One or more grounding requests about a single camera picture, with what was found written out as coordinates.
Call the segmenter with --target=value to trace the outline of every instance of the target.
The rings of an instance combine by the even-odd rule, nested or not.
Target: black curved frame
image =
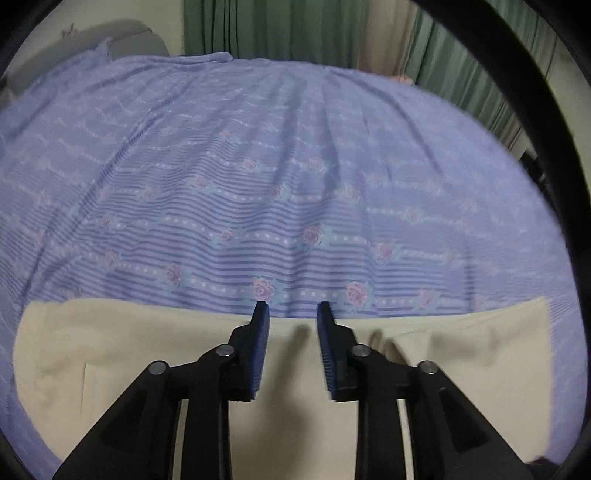
[[[589,355],[591,203],[579,155],[560,108],[527,50],[485,0],[413,1],[448,28],[484,66],[514,108],[542,161],[556,196],[558,218],[573,266]],[[591,85],[591,34],[588,24],[585,24],[584,2],[525,1],[554,28]],[[23,0],[14,6],[9,21],[0,25],[0,76],[33,28],[60,2]],[[579,441],[553,480],[591,478],[590,416],[591,375],[587,379],[586,412]],[[2,432],[0,478],[33,480]]]

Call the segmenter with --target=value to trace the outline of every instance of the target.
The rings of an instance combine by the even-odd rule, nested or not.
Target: metal screw
[[[152,362],[148,367],[148,372],[152,375],[161,375],[166,371],[166,364],[164,362]]]
[[[217,347],[216,353],[219,356],[230,356],[234,353],[234,347],[232,345],[224,343],[223,345]]]
[[[371,353],[371,348],[367,345],[362,345],[358,343],[351,349],[351,353],[354,356],[368,356]]]
[[[419,363],[418,367],[421,369],[422,372],[433,375],[439,372],[439,367],[435,362],[431,362],[430,360],[425,360]]]

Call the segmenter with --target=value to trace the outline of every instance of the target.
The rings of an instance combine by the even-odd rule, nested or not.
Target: white wall
[[[140,20],[158,34],[171,55],[183,53],[183,0],[63,0],[31,32],[7,71],[61,39],[61,31],[85,30],[120,19]]]
[[[591,187],[591,87],[562,44],[559,45],[548,84],[573,133],[585,179]],[[512,151],[520,157],[526,148],[533,150],[529,139],[521,135]]]

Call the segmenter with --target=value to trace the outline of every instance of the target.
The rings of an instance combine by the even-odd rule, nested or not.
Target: curtain fold
[[[355,67],[368,0],[184,0],[188,55]]]
[[[387,76],[402,73],[417,11],[410,0],[369,0],[360,70]]]
[[[521,0],[488,0],[548,72],[556,35]],[[404,73],[479,120],[509,146],[518,131],[515,114],[478,61],[441,24],[419,10]]]

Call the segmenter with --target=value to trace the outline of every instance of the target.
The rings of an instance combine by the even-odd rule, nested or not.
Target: mattress
[[[395,317],[544,296],[547,456],[577,439],[586,345],[556,219],[496,139],[417,87],[226,53],[113,61],[103,43],[0,114],[0,184],[0,429],[38,479],[59,461],[11,359],[33,300]]]

